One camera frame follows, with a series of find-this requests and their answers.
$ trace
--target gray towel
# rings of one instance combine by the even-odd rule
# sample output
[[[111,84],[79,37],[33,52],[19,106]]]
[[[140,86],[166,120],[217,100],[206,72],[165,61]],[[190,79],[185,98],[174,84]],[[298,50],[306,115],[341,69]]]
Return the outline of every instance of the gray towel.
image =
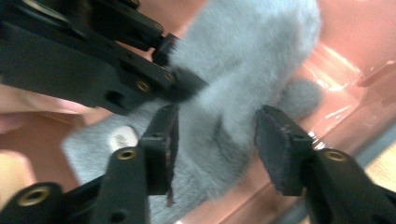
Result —
[[[315,0],[206,4],[170,57],[170,71],[188,69],[208,86],[180,104],[175,204],[168,208],[165,196],[149,197],[152,223],[175,223],[236,186],[251,161],[254,115],[263,105],[278,106],[294,119],[318,106],[319,87],[290,78],[317,43],[319,27]],[[166,104],[149,102],[69,136],[64,153],[80,183],[106,169],[107,139],[115,128],[131,126],[141,136]]]

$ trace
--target brass nut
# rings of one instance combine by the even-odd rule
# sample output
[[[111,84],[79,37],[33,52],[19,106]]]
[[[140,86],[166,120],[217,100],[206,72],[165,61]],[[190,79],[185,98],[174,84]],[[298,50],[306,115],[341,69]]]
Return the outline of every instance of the brass nut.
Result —
[[[136,152],[134,150],[126,149],[126,150],[119,152],[119,154],[117,155],[117,158],[119,160],[126,161],[126,160],[132,159],[135,156],[136,156]]]
[[[20,206],[30,206],[43,202],[50,196],[49,187],[38,187],[23,194],[18,200]]]
[[[332,161],[346,161],[347,157],[340,153],[340,152],[336,152],[336,151],[327,151],[325,153],[326,157]]]
[[[139,88],[143,92],[149,92],[149,85],[144,81],[138,81],[137,88]]]

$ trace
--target screw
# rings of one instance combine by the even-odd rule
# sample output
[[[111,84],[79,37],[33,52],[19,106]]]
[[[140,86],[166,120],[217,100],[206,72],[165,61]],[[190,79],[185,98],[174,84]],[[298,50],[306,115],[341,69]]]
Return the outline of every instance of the screw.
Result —
[[[149,92],[149,85],[146,82],[138,81],[137,87],[143,92]]]
[[[154,26],[155,26],[155,28],[157,28],[159,30],[163,29],[163,27],[158,22],[154,23]]]
[[[170,74],[170,73],[165,73],[165,77],[166,77],[166,79],[168,79],[169,81],[172,81],[173,80],[173,76],[172,76],[172,74]]]

